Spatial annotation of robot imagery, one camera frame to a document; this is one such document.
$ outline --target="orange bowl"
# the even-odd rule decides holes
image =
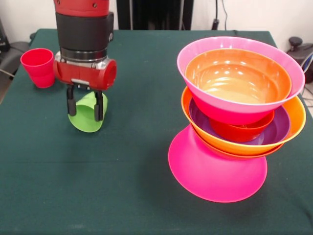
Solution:
[[[234,142],[248,142],[257,138],[273,121],[275,111],[270,112],[258,122],[248,125],[230,125],[210,119],[212,129],[224,139]]]
[[[287,98],[291,91],[291,79],[282,66],[243,49],[202,53],[189,62],[185,76],[202,91],[240,103],[272,103]]]
[[[278,145],[277,147],[274,147],[273,149],[271,149],[270,151],[268,152],[265,152],[263,154],[258,154],[258,155],[251,155],[251,156],[243,156],[243,155],[238,155],[238,154],[231,154],[231,153],[228,153],[228,152],[225,152],[223,150],[220,150],[212,145],[210,145],[209,143],[207,143],[204,139],[201,138],[201,136],[196,132],[195,128],[193,128],[196,136],[210,149],[214,150],[215,152],[218,152],[218,153],[222,153],[223,155],[227,155],[227,158],[230,158],[230,159],[235,159],[235,160],[248,160],[248,159],[252,159],[252,158],[260,158],[260,157],[264,157],[264,156],[268,156],[274,152],[276,152],[278,149],[280,149],[284,144],[280,144]]]
[[[288,100],[283,104],[283,107],[287,111],[288,116],[290,118],[291,127],[287,136],[282,141],[265,145],[248,145],[242,143],[234,143],[231,141],[222,140],[218,137],[215,137],[205,132],[192,121],[189,115],[189,103],[191,98],[192,98],[191,92],[186,87],[181,96],[181,106],[190,124],[195,128],[196,132],[201,136],[202,139],[205,140],[205,142],[216,147],[217,149],[221,149],[231,154],[242,156],[253,156],[264,154],[268,151],[271,151],[273,148],[279,146],[280,144],[286,143],[295,138],[303,129],[306,121],[305,108],[300,98],[295,96],[294,98]]]

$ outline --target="green plastic cup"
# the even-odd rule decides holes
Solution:
[[[108,99],[102,94],[103,97],[103,117],[107,111]],[[98,131],[103,121],[95,121],[94,119],[94,105],[96,104],[96,98],[94,92],[85,95],[82,99],[76,102],[76,115],[70,116],[68,118],[70,122],[78,130],[83,132],[96,132]]]

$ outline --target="table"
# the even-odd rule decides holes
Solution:
[[[312,234],[310,115],[297,138],[268,156],[265,184],[242,202],[197,198],[169,169],[169,145],[188,124],[177,54],[218,35],[274,45],[268,32],[116,31],[108,55],[117,79],[93,134],[70,124],[64,85],[37,89],[20,68],[0,105],[0,233]],[[56,30],[40,29],[32,47],[56,53]],[[84,93],[76,91],[77,100]]]

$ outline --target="red cup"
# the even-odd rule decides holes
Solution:
[[[36,48],[21,56],[21,64],[38,88],[48,88],[54,84],[53,52],[46,48]]]

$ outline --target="white wall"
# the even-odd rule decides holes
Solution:
[[[110,0],[118,29],[116,0]],[[0,0],[0,18],[9,42],[29,41],[39,28],[56,28],[53,0]]]
[[[313,43],[313,0],[224,0],[227,29],[270,31],[279,48],[289,48],[290,36]],[[114,28],[118,29],[116,0],[110,0]],[[209,30],[215,17],[215,0],[194,0],[193,30]],[[219,0],[219,30],[224,29]],[[38,28],[56,28],[53,0],[0,0],[0,18],[10,42],[29,41]]]
[[[225,14],[219,2],[219,30],[224,30]],[[288,38],[298,36],[313,43],[313,0],[224,0],[228,13],[227,30],[265,30],[277,46],[286,51]],[[212,27],[215,0],[194,0],[192,29]]]

